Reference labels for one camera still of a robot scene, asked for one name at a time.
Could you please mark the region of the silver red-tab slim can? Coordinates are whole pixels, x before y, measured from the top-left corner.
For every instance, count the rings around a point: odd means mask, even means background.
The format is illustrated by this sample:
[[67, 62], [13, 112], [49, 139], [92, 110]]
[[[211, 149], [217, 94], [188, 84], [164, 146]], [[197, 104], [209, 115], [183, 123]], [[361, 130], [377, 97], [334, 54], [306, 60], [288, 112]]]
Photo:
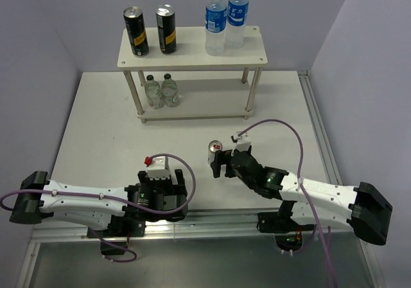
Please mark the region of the silver red-tab slim can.
[[211, 163], [214, 162], [217, 152], [221, 151], [222, 147], [223, 147], [222, 142], [219, 140], [212, 140], [208, 144], [208, 159], [207, 159], [208, 165], [211, 165]]

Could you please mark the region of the blue-label water bottle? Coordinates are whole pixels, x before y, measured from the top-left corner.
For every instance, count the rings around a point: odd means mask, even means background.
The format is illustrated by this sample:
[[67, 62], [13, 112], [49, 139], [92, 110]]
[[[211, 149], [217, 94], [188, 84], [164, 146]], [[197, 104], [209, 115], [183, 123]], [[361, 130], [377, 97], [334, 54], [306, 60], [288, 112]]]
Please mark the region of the blue-label water bottle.
[[225, 47], [227, 5], [224, 0], [211, 0], [205, 10], [205, 51], [212, 56], [222, 55]]
[[225, 45], [229, 49], [243, 46], [248, 9], [249, 0], [228, 0]]

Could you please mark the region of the black yellow-label can front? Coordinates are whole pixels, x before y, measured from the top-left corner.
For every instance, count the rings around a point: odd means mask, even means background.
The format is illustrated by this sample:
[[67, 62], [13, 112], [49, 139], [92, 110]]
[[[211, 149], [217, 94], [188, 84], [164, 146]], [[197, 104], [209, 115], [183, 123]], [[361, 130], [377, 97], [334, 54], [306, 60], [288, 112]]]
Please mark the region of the black yellow-label can front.
[[165, 55], [177, 50], [175, 11], [169, 4], [160, 5], [156, 10], [159, 47]]

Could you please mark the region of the black yellow-label can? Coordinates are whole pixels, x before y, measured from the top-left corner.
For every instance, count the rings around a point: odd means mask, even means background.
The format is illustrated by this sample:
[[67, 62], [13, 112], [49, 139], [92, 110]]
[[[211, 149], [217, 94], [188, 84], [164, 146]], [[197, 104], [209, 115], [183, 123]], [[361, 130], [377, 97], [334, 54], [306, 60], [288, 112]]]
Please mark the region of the black yellow-label can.
[[156, 10], [159, 47], [165, 55], [177, 50], [175, 11], [169, 4], [160, 5]]
[[149, 45], [142, 9], [137, 6], [128, 7], [123, 11], [123, 18], [132, 53], [137, 57], [147, 55], [149, 53]]

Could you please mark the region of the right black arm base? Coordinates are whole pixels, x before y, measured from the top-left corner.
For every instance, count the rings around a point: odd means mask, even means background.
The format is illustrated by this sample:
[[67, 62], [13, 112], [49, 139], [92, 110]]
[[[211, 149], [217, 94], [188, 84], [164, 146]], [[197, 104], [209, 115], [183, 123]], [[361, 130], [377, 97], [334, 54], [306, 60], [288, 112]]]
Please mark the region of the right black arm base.
[[302, 248], [303, 237], [300, 226], [290, 218], [278, 215], [277, 212], [258, 213], [256, 229], [260, 233], [273, 234], [275, 244], [280, 251], [294, 252]]

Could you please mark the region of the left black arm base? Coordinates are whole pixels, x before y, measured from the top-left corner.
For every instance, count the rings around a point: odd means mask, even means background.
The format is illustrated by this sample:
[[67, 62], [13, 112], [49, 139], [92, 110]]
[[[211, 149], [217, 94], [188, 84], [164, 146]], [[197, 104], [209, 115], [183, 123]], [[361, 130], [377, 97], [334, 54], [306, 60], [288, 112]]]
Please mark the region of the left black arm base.
[[[109, 238], [126, 238], [126, 241], [113, 241], [112, 243], [123, 248], [128, 247], [130, 237], [143, 237], [146, 227], [145, 221], [134, 219], [118, 219], [109, 224], [105, 230], [97, 231], [97, 234], [108, 241]], [[100, 242], [100, 252], [102, 255], [121, 256], [125, 250], [116, 249], [112, 246]]]

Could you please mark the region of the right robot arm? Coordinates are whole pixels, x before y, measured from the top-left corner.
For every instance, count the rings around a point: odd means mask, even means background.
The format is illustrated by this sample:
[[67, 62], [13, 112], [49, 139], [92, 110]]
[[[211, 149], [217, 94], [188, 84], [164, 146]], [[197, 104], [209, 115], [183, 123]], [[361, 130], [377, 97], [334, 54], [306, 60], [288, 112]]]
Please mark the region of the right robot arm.
[[329, 226], [352, 228], [359, 239], [377, 246], [387, 242], [393, 207], [372, 184], [340, 186], [304, 179], [299, 185], [295, 174], [259, 164], [250, 151], [217, 150], [209, 153], [208, 163], [215, 178], [224, 169], [226, 177], [237, 177], [256, 194], [281, 201], [277, 211], [258, 214], [262, 233]]

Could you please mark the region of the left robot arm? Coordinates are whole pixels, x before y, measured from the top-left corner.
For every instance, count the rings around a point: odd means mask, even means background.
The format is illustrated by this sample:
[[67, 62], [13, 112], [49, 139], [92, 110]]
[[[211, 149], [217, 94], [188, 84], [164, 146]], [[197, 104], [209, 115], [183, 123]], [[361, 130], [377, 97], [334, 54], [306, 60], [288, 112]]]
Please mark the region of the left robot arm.
[[135, 185], [92, 188], [49, 180], [47, 172], [36, 171], [21, 183], [10, 222], [40, 224], [51, 219], [118, 236], [129, 220], [181, 221], [188, 212], [188, 191], [182, 170], [175, 173], [176, 183], [170, 176], [151, 179], [147, 171], [140, 171]]

